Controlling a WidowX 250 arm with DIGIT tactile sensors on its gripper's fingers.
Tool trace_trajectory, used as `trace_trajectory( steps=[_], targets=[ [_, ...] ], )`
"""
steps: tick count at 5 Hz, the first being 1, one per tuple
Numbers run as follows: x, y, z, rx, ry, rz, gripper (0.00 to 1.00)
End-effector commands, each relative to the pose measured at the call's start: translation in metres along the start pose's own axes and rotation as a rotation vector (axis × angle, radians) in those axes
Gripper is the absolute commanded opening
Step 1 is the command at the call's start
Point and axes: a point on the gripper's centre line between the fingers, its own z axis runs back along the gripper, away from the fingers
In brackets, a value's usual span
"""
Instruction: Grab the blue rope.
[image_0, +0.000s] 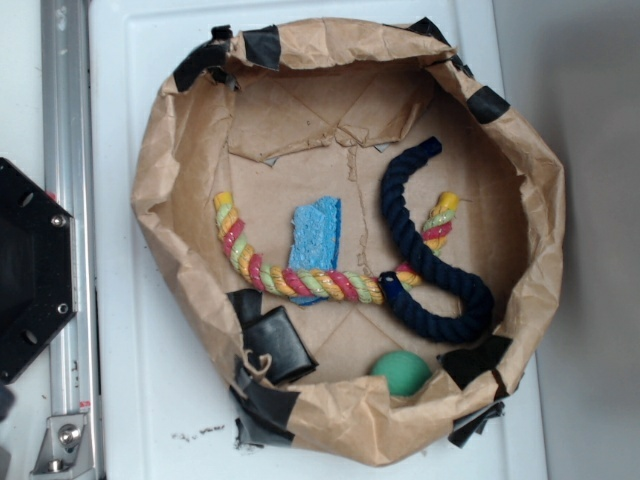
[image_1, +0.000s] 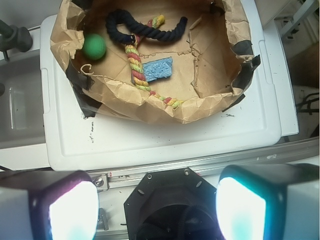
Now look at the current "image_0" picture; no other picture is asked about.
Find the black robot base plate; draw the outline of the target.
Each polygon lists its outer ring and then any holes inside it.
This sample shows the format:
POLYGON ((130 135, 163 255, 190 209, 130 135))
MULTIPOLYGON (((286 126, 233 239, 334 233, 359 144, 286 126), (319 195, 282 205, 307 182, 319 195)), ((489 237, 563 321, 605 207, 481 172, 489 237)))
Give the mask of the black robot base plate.
POLYGON ((1 382, 14 382, 74 316, 73 217, 1 160, 1 382))

